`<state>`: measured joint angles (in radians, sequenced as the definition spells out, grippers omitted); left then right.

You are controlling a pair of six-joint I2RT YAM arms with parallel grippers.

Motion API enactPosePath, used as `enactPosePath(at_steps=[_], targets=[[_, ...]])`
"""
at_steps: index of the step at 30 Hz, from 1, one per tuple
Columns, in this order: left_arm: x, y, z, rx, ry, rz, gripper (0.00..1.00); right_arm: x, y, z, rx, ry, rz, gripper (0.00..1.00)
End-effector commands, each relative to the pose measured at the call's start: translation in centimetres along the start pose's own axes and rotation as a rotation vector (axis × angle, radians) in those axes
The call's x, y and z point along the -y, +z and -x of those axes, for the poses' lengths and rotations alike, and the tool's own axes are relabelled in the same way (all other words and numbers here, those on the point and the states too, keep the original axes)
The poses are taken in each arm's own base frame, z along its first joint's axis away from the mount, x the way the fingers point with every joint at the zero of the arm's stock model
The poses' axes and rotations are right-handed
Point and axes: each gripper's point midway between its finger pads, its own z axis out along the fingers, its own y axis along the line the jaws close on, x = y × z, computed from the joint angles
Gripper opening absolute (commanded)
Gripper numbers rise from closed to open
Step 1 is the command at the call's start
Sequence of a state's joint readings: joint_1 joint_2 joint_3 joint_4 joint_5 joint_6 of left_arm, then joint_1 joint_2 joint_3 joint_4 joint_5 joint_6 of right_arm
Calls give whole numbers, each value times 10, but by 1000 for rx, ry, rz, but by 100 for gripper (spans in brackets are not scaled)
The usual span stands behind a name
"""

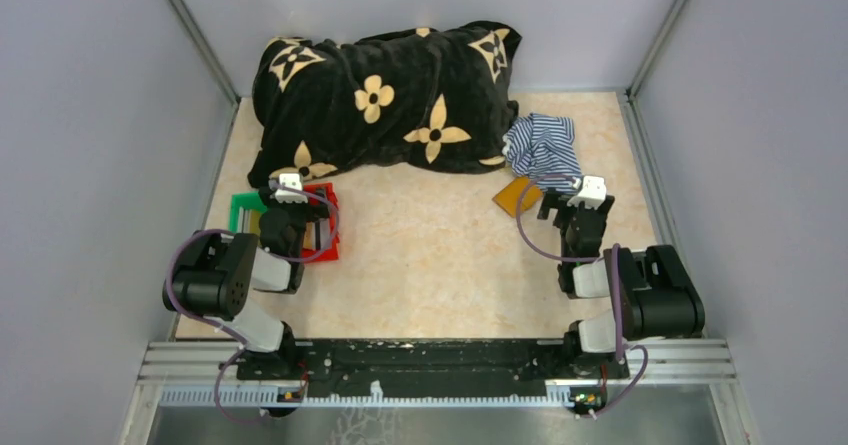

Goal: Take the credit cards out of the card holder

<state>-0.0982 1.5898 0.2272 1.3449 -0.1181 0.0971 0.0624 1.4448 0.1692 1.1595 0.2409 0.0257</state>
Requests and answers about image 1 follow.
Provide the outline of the green plastic bin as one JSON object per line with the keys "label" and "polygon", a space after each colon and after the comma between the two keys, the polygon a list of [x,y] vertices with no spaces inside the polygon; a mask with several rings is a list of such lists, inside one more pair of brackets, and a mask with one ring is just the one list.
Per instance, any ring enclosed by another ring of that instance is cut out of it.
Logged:
{"label": "green plastic bin", "polygon": [[267,211],[258,192],[234,194],[230,202],[228,229],[234,233],[260,234],[259,221]]}

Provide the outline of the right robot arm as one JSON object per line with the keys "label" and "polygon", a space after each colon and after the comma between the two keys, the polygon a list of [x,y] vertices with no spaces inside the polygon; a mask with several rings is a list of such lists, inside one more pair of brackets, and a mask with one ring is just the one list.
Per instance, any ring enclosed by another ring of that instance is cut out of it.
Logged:
{"label": "right robot arm", "polygon": [[565,366],[576,377],[590,376],[617,348],[648,338],[700,338],[703,302],[672,245],[602,250],[615,197],[596,208],[569,203],[559,192],[544,194],[537,217],[556,211],[553,225],[561,237],[560,290],[571,299],[607,299],[610,309],[573,322],[562,342],[544,345],[540,362]]}

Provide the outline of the red plastic bin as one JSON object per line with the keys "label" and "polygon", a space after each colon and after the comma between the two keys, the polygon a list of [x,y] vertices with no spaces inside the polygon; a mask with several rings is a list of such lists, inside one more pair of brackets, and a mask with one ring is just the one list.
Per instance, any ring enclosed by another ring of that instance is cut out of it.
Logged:
{"label": "red plastic bin", "polygon": [[[324,197],[336,207],[336,211],[340,210],[338,199],[331,183],[305,185],[304,190]],[[322,201],[309,199],[309,205],[316,210],[317,220],[308,222],[306,225],[302,256],[310,257],[321,249],[329,247],[318,258],[313,259],[313,262],[337,261],[339,259],[340,233],[337,233],[332,241],[330,241],[330,235],[336,229],[338,215],[327,210],[326,204]]]}

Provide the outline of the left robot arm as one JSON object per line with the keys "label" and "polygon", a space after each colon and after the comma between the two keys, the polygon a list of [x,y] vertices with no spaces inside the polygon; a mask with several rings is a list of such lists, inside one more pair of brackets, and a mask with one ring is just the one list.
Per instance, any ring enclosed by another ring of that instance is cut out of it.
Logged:
{"label": "left robot arm", "polygon": [[335,191],[329,183],[300,193],[263,187],[235,196],[231,211],[232,230],[199,231],[177,251],[163,303],[233,337],[240,378],[294,377],[306,365],[291,326],[251,294],[294,294],[307,263],[337,259]]}

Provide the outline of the yellow leather card holder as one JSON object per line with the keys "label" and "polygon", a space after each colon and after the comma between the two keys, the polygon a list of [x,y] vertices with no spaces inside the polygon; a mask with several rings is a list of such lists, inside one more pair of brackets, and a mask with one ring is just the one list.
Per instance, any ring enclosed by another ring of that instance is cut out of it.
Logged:
{"label": "yellow leather card holder", "polygon": [[508,216],[516,218],[532,208],[544,196],[536,185],[526,191],[529,184],[528,177],[516,177],[493,197],[493,202]]}

